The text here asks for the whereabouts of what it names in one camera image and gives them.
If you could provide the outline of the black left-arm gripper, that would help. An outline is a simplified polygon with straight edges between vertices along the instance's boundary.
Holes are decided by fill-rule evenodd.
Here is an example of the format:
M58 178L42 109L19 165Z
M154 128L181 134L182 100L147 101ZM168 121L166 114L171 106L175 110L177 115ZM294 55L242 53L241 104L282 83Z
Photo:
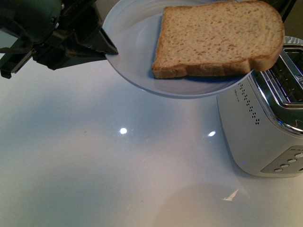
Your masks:
M17 40L0 49L0 74L11 78L30 58L55 70L117 55L101 27L93 0L2 0L0 29Z

